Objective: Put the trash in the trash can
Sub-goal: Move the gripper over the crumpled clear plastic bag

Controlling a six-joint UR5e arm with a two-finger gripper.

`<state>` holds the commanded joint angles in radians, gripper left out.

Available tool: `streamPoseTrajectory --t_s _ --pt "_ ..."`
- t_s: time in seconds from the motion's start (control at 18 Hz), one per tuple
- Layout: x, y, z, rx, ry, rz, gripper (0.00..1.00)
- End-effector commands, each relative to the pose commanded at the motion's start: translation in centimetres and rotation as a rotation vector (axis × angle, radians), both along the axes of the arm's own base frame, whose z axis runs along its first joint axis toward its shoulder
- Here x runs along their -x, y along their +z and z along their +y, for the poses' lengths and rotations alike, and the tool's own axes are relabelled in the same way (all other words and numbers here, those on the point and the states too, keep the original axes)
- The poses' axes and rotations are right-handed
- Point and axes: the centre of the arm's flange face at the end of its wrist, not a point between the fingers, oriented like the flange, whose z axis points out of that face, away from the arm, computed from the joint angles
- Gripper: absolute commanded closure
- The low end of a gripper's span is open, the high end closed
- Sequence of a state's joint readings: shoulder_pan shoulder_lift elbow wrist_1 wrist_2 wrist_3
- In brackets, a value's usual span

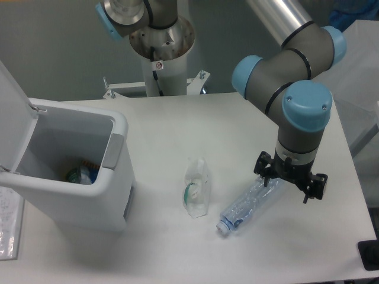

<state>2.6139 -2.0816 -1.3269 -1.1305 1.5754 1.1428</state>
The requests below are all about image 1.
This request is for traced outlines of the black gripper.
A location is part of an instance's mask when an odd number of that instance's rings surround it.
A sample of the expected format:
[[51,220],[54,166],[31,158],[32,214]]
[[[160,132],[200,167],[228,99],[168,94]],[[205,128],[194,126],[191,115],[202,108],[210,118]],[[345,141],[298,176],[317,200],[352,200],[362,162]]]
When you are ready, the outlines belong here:
[[256,161],[253,172],[264,180],[264,187],[268,186],[270,179],[281,178],[287,182],[307,183],[303,203],[306,204],[309,199],[322,200],[328,175],[324,173],[311,173],[311,167],[314,161],[302,165],[294,165],[292,160],[286,162],[282,160],[277,153],[274,155],[272,163],[271,155],[262,151]]

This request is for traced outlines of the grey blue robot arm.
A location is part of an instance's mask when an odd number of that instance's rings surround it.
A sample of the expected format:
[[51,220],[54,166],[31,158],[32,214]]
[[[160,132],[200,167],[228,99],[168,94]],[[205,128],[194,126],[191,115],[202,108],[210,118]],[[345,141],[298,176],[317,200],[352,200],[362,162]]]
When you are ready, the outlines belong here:
[[[249,6],[281,47],[269,60],[247,56],[235,67],[232,86],[278,126],[273,156],[262,152],[254,172],[281,178],[305,199],[322,199],[327,175],[311,171],[330,119],[332,94],[314,82],[346,53],[343,34],[319,27],[298,1],[250,1]],[[177,1],[100,1],[95,10],[115,40],[128,38],[144,67],[148,96],[186,95],[186,56],[192,25]]]

